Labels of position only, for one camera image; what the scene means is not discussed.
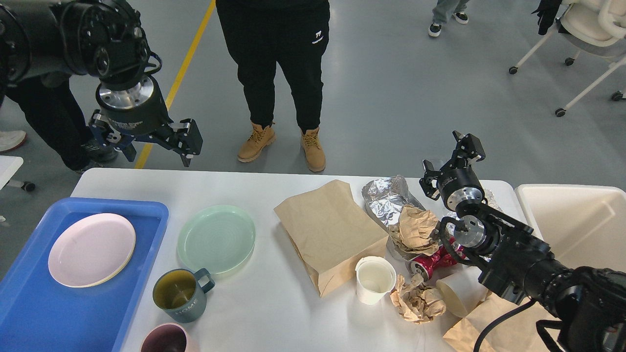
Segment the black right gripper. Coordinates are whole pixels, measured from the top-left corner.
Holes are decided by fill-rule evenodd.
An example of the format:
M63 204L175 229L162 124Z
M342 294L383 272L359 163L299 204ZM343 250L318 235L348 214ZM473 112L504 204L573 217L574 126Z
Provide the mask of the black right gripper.
M485 192L471 166L475 162L485 160L482 143L474 134L462 134L458 130L452 132L456 147L447 162L445 172L436 170L432 163L424 159L424 176L420 179L420 186L425 196L438 200L441 196L445 208L455 212L461 202L483 202Z

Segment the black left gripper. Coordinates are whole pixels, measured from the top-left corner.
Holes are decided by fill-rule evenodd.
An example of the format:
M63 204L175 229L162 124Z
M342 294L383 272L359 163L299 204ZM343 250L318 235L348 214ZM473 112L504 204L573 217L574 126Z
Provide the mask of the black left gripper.
M201 153L203 138L196 121L172 122L154 77L143 76L128 90L100 84L95 97L100 110L94 110L88 122L92 135L100 146L113 147L129 162L136 158L135 137L177 153L185 168Z

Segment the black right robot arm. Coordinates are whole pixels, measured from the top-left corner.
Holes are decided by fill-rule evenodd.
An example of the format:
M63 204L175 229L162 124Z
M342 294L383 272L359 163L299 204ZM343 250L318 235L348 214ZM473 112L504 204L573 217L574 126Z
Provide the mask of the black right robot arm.
M525 223L488 205L472 164L485 158L479 138L454 131L456 147L440 169L424 160L424 194L442 199L455 218L442 218L438 234L457 263L481 270L479 282L518 305L480 333L478 351L488 332L535 303L554 321L536 329L551 352L623 352L626 332L625 274L581 266L570 269L555 259L548 243Z

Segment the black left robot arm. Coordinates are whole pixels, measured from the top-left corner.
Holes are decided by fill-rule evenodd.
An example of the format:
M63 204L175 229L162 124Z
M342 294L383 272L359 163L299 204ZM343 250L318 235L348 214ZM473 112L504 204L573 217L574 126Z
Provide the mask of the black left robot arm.
M192 119L168 116L154 78L162 60L152 52L140 13L125 0L3 0L1 91L50 73L98 78L89 127L96 141L134 161L134 141L179 154L185 167L201 153Z

